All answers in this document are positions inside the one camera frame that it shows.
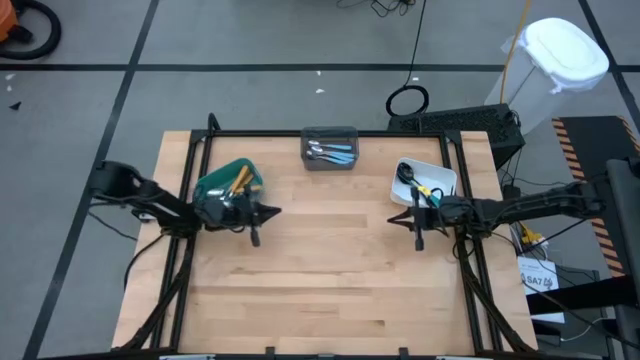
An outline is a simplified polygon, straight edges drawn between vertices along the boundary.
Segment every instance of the yellow handle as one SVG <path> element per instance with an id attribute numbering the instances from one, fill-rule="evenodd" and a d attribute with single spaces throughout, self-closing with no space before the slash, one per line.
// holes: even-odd
<path id="1" fill-rule="evenodd" d="M 421 193 L 425 194 L 426 196 L 431 196 L 431 190 L 427 189 L 426 186 L 416 186 L 418 188 L 418 191 L 420 191 Z"/>
<path id="2" fill-rule="evenodd" d="M 251 191 L 260 191 L 262 190 L 262 185 L 251 185 Z M 244 194 L 244 188 L 238 189 L 236 194 Z"/>
<path id="3" fill-rule="evenodd" d="M 238 173 L 238 177 L 233 181 L 233 184 L 231 184 L 231 186 L 229 187 L 230 193 L 234 193 L 236 191 L 236 189 L 238 188 L 238 185 L 240 185 L 240 183 L 242 182 L 242 180 L 244 180 L 245 176 L 247 176 L 248 173 L 249 173 L 249 166 L 244 165 L 242 169 L 240 169 L 240 172 Z"/>
<path id="4" fill-rule="evenodd" d="M 251 180 L 253 180 L 253 174 L 247 175 L 241 182 L 238 184 L 235 193 L 239 193 L 240 190 L 244 189 L 244 186 L 247 185 Z"/>

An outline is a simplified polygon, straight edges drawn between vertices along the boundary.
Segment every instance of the yellow wire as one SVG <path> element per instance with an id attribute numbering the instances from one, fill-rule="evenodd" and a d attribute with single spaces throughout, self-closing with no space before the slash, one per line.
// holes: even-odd
<path id="1" fill-rule="evenodd" d="M 500 104 L 504 102 L 504 84 L 507 83 L 507 70 L 509 69 L 509 62 L 511 61 L 511 57 L 513 56 L 513 49 L 515 48 L 516 42 L 520 38 L 520 32 L 522 32 L 524 23 L 527 20 L 527 13 L 529 12 L 530 7 L 531 7 L 531 0 L 527 0 L 527 3 L 524 5 L 524 10 L 522 11 L 522 15 L 520 15 L 520 24 L 518 24 L 518 30 L 516 30 L 516 36 L 513 37 L 513 41 L 511 42 L 511 48 L 509 49 L 509 54 L 507 55 L 507 62 L 504 64 L 504 73 L 502 75 L 502 86 L 500 87 Z"/>

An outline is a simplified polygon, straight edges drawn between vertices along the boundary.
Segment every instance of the wooden table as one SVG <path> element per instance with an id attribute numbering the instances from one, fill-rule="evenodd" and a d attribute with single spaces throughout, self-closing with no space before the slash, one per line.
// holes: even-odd
<path id="1" fill-rule="evenodd" d="M 500 198 L 486 134 L 462 135 L 474 196 Z M 166 132 L 160 148 L 153 178 L 174 194 L 188 139 L 189 132 Z M 275 346 L 279 354 L 392 355 L 407 347 L 412 355 L 473 354 L 453 239 L 424 232 L 425 251 L 416 252 L 412 233 L 386 223 L 405 210 L 389 200 L 397 160 L 442 165 L 437 139 L 360 138 L 360 159 L 348 172 L 305 171 L 299 141 L 214 139 L 209 171 L 250 158 L 266 185 L 262 202 L 283 211 L 261 228 L 259 248 L 251 246 L 248 232 L 198 234 L 179 351 L 264 353 Z M 452 146 L 450 154 L 455 169 Z M 158 232 L 156 224 L 142 225 L 137 250 Z M 498 232 L 509 236 L 506 227 Z M 168 243 L 133 268 L 114 346 L 126 342 L 156 304 Z M 484 244 L 496 304 L 537 347 L 511 245 L 498 237 Z M 479 303 L 478 309 L 490 349 Z M 163 344 L 173 310 L 166 316 Z"/>

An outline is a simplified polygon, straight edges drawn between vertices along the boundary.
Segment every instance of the gray floor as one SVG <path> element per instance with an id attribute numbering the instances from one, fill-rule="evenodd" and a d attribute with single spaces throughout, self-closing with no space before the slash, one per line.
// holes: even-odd
<path id="1" fill-rule="evenodd" d="M 63 40 L 35 64 L 121 64 L 131 58 L 150 0 L 44 1 L 60 16 Z M 640 63 L 640 12 L 635 0 L 589 1 L 619 64 Z M 500 46 L 514 31 L 524 0 L 428 0 L 416 62 L 502 64 Z M 536 0 L 528 22 L 565 18 L 588 34 L 577 0 Z M 367 5 L 337 9 L 332 0 L 160 0 L 141 64 L 407 63 L 419 8 L 378 18 Z M 37 15 L 24 19 L 46 31 Z M 0 64 L 10 63 L 0 60 Z M 5 76 L 14 74 L 7 80 Z M 0 71 L 0 348 L 22 357 L 118 93 L 119 71 Z M 384 102 L 406 72 L 137 72 L 108 158 L 150 175 L 165 130 L 203 127 L 214 111 L 224 128 L 298 129 L 349 124 L 384 129 Z M 495 72 L 417 72 L 431 94 L 429 110 L 481 105 Z M 624 74 L 640 96 L 640 74 Z M 415 107 L 399 99 L 397 111 Z M 8 106 L 22 101 L 19 111 Z M 620 115 L 629 111 L 609 74 L 556 116 Z M 571 176 L 550 123 L 526 137 L 518 177 L 549 183 Z M 520 184 L 524 192 L 535 188 Z M 124 211 L 99 212 L 129 234 Z M 572 220 L 530 224 L 549 235 Z M 122 275 L 133 242 L 87 219 L 39 356 L 108 350 L 122 300 Z M 607 276 L 588 226 L 551 244 L 558 263 Z"/>

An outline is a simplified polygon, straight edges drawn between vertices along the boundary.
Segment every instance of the green bowl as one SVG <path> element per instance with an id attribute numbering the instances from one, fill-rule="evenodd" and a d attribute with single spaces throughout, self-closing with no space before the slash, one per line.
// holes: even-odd
<path id="1" fill-rule="evenodd" d="M 243 166 L 249 166 L 249 171 L 253 174 L 253 179 L 249 182 L 249 185 L 262 185 L 262 177 L 256 169 L 251 160 L 247 158 L 240 158 L 234 160 L 220 169 L 201 177 L 196 183 L 196 188 L 193 191 L 193 202 L 199 202 L 207 197 L 207 191 L 211 189 L 229 189 L 233 181 L 238 177 L 240 170 Z M 259 198 L 262 194 L 262 190 L 252 193 L 253 198 Z"/>

